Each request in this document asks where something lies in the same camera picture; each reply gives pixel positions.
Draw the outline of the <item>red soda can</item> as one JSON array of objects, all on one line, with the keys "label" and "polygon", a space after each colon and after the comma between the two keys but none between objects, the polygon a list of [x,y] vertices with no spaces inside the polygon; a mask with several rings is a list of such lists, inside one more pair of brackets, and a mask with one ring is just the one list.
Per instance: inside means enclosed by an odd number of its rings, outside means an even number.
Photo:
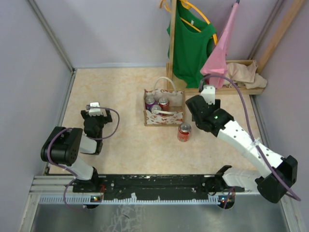
[{"label": "red soda can", "polygon": [[181,142],[187,142],[190,138],[192,132],[192,127],[189,123],[182,123],[179,127],[178,127],[178,134],[177,134],[177,138],[179,141]]}]

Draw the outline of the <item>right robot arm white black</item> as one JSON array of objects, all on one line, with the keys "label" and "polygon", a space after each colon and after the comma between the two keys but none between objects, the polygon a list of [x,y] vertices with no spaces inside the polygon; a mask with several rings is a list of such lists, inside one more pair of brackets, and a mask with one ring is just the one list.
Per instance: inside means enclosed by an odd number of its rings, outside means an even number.
[{"label": "right robot arm white black", "polygon": [[225,166],[215,180],[216,187],[221,191],[227,191],[230,187],[258,191],[269,202],[278,203],[296,182],[297,160],[293,156],[285,158],[251,138],[220,107],[220,100],[208,104],[202,96],[196,95],[185,103],[197,128],[230,144],[256,168],[256,171],[250,171]]}]

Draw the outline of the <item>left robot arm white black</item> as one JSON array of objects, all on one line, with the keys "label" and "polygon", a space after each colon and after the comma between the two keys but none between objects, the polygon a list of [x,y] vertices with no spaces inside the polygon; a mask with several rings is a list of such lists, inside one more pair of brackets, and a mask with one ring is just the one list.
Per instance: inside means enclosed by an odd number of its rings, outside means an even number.
[{"label": "left robot arm white black", "polygon": [[75,180],[73,191],[101,192],[105,191],[103,180],[95,167],[88,165],[79,153],[99,155],[103,140],[113,136],[103,136],[103,128],[112,122],[111,112],[114,109],[90,107],[82,110],[84,128],[55,127],[41,149],[42,161],[48,162],[71,173]]}]

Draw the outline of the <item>patterned canvas tote bag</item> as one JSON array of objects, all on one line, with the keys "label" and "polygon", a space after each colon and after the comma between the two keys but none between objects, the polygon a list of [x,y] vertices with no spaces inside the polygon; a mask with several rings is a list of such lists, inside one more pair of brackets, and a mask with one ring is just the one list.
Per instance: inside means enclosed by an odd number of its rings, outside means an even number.
[{"label": "patterned canvas tote bag", "polygon": [[[172,85],[172,89],[157,88],[160,80],[166,80]],[[169,110],[161,111],[162,115],[152,114],[150,110],[145,107],[144,98],[146,96],[153,96],[158,105],[160,97],[167,97],[169,99]],[[152,90],[144,90],[143,95],[143,115],[145,126],[179,126],[185,121],[185,91],[176,88],[173,81],[167,77],[159,77]]]}]

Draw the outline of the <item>red can back middle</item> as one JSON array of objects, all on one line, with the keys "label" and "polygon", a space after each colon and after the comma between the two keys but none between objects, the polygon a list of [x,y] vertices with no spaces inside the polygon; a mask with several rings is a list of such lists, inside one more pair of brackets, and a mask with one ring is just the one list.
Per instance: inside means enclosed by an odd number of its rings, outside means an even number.
[{"label": "red can back middle", "polygon": [[169,110],[169,99],[167,97],[160,97],[158,99],[158,105],[161,107],[163,111]]}]

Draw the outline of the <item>pink shirt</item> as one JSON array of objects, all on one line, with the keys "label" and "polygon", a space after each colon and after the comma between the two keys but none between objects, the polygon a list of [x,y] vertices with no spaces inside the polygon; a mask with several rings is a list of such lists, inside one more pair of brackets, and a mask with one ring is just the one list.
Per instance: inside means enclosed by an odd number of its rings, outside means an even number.
[{"label": "pink shirt", "polygon": [[228,54],[232,31],[235,24],[236,14],[239,7],[239,0],[232,6],[232,11],[225,24],[224,30],[220,36],[218,44],[213,49],[211,55],[208,57],[206,63],[200,70],[202,75],[212,74],[226,76],[227,64],[226,56]]}]

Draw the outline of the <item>beige crumpled cloth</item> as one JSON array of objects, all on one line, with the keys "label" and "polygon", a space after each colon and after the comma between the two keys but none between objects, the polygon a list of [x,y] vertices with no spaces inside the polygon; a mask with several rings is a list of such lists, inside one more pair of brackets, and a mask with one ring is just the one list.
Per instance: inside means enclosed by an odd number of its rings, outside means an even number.
[{"label": "beige crumpled cloth", "polygon": [[255,60],[250,65],[235,62],[228,63],[226,77],[239,87],[245,87],[246,89],[265,88],[267,80],[256,72],[257,68]]}]

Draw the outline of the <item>purple can front left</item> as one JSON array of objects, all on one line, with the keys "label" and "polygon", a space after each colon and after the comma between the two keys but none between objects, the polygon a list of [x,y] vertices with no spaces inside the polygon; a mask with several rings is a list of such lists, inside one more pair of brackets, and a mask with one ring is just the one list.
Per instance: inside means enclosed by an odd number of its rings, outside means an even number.
[{"label": "purple can front left", "polygon": [[161,111],[162,111],[162,108],[160,107],[160,105],[153,105],[150,109],[151,113],[152,114],[155,114],[155,115],[162,115],[161,114]]}]

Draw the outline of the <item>purple can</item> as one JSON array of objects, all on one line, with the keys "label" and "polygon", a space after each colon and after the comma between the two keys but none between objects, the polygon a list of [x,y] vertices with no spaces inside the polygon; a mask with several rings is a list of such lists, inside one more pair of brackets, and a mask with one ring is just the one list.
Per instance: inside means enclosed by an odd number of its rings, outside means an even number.
[{"label": "purple can", "polygon": [[145,107],[146,107],[147,110],[150,110],[154,105],[157,104],[155,98],[153,96],[150,96],[150,95],[148,95],[144,98],[144,102],[145,102]]},{"label": "purple can", "polygon": [[162,108],[160,107],[160,105],[153,105],[150,109],[151,113],[152,114],[155,114],[155,115],[162,115],[161,114],[161,111],[162,111]]}]

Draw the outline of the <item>purple can back left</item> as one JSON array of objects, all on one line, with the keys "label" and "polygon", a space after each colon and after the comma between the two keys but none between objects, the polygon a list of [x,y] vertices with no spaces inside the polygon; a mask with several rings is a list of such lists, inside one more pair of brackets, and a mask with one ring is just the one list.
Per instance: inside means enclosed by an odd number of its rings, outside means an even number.
[{"label": "purple can back left", "polygon": [[155,98],[153,96],[150,96],[150,95],[148,95],[144,98],[144,102],[145,102],[145,107],[146,107],[147,110],[150,110],[154,105],[157,104]]}]

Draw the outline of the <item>leaning wooden beam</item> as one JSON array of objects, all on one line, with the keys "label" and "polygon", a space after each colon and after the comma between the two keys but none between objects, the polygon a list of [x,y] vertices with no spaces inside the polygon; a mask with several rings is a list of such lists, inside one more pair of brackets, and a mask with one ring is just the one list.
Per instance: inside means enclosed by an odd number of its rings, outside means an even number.
[{"label": "leaning wooden beam", "polygon": [[269,27],[264,45],[261,44],[260,53],[257,54],[258,73],[261,73],[266,66],[305,2],[306,0],[284,0],[282,2],[281,10]]}]

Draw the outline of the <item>green tank top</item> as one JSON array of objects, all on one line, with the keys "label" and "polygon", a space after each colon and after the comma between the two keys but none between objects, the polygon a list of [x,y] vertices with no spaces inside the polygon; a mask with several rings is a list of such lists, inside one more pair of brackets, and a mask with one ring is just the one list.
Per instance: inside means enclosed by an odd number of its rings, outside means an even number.
[{"label": "green tank top", "polygon": [[203,75],[201,68],[212,53],[215,27],[201,20],[177,1],[174,35],[173,73],[187,84],[197,88]]}]

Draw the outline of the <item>wooden clothes rack frame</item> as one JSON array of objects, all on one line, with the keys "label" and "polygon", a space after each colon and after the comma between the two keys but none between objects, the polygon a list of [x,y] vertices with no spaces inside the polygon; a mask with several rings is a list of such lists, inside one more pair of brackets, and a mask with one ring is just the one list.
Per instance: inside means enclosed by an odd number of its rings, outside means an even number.
[{"label": "wooden clothes rack frame", "polygon": [[[191,13],[193,13],[196,17],[198,17],[201,20],[205,20],[208,24],[211,23],[208,18],[196,7],[194,6],[192,3],[190,3],[187,0],[181,0],[182,6],[185,9],[188,9]],[[181,88],[187,88],[187,84],[185,81],[179,79],[178,77],[176,77],[173,73],[173,55],[174,55],[174,35],[175,35],[175,17],[176,17],[176,8],[177,8],[177,1],[175,2],[175,9],[172,11],[169,8],[169,5],[167,3],[167,1],[163,0],[160,2],[160,7],[165,7],[165,9],[170,12],[172,14],[172,18],[171,18],[171,22],[170,25],[167,29],[167,32],[170,36],[170,45],[169,45],[169,51],[168,51],[168,57],[169,57],[169,62],[167,63],[167,75],[175,81],[176,84],[178,84],[179,87]],[[221,35],[217,35],[217,33],[215,33],[213,35],[213,39],[214,39],[214,46],[213,49],[215,48],[215,46],[218,44],[218,41],[220,39]],[[244,64],[244,65],[250,65],[254,60],[245,60],[245,61],[228,61],[226,59],[226,64],[228,65],[228,63],[240,63],[240,64]],[[229,87],[232,86],[232,84],[235,84],[233,81],[231,81],[229,78],[227,78],[226,76],[220,76],[220,75],[212,75],[212,74],[207,74],[210,75],[210,79],[206,80],[205,83],[206,84],[211,84],[213,85],[216,89],[228,89]],[[198,91],[198,88],[187,88],[188,90],[194,90],[194,91]],[[263,92],[263,90],[265,88],[253,88],[253,89],[246,89],[245,87],[240,87],[240,89],[245,92],[246,94],[261,94]]]}]

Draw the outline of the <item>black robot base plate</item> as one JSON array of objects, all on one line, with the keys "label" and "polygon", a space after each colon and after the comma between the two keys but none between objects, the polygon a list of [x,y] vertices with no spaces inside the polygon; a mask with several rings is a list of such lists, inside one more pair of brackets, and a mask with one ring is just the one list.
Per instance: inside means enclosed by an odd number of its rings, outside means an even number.
[{"label": "black robot base plate", "polygon": [[223,178],[215,174],[107,174],[73,183],[74,193],[101,193],[108,201],[129,199],[133,193],[142,201],[207,200],[209,193],[228,189]]}]

